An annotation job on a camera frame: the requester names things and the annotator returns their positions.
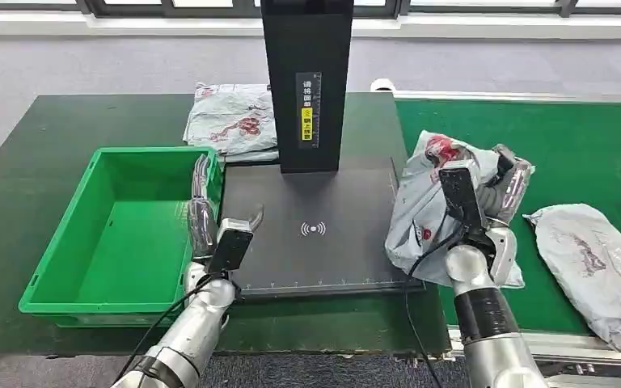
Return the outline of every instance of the wireless charging symbol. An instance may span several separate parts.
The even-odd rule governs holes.
[[[301,234],[303,234],[304,237],[311,233],[319,233],[324,236],[326,231],[327,227],[324,222],[320,222],[318,225],[308,225],[305,222],[301,224]]]

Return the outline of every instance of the gray carpet floor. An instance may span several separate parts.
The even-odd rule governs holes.
[[[621,94],[621,42],[367,40],[352,42],[349,89],[375,78],[401,90]],[[37,95],[191,93],[196,81],[267,82],[259,38],[0,39],[0,145]],[[1,387],[108,386],[121,357],[0,357]],[[465,386],[461,361],[437,370]],[[208,387],[431,386],[389,356],[218,356]]]
[[[77,356],[44,360],[38,356],[0,358],[0,388],[109,387],[125,357]],[[462,362],[435,365],[447,388],[467,386]],[[202,387],[427,387],[424,365],[413,367],[390,356],[266,355],[216,356]]]

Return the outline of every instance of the green table surface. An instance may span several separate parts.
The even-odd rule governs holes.
[[[0,148],[0,353],[129,352],[142,329],[59,328],[21,314],[18,301],[92,153],[101,146],[180,146],[191,95],[41,96]],[[343,155],[406,151],[392,97],[347,95]],[[412,295],[429,352],[450,348],[436,287]],[[232,352],[410,352],[400,295],[242,304],[218,349]],[[149,344],[158,339],[158,330]]]
[[[621,232],[621,103],[401,99],[396,106],[409,154],[425,129],[481,148],[505,143],[536,166],[511,225],[526,287],[505,289],[504,295],[524,330],[588,335],[520,215],[549,205],[586,203]],[[451,289],[440,288],[440,294],[446,322],[457,324]]]

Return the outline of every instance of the yellow label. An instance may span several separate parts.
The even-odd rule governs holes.
[[[301,108],[301,140],[313,140],[313,108]]]

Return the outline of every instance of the gray plastic package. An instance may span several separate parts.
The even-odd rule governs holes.
[[[267,85],[197,83],[183,140],[210,146],[230,162],[277,159],[272,95]]]
[[[621,351],[621,233],[584,204],[555,205],[523,216],[539,254],[596,335]]]
[[[394,210],[387,240],[384,243],[389,260],[408,273],[416,260],[432,245],[439,231],[442,240],[454,232],[456,221],[447,217],[446,199],[439,183],[439,170],[449,161],[475,160],[479,180],[488,182],[496,174],[499,155],[491,150],[480,150],[463,141],[423,131],[411,156],[403,168],[396,193]],[[417,279],[451,286],[446,275],[445,250],[432,253],[424,260],[413,276]],[[524,287],[522,273],[517,264],[510,270],[506,287]]]

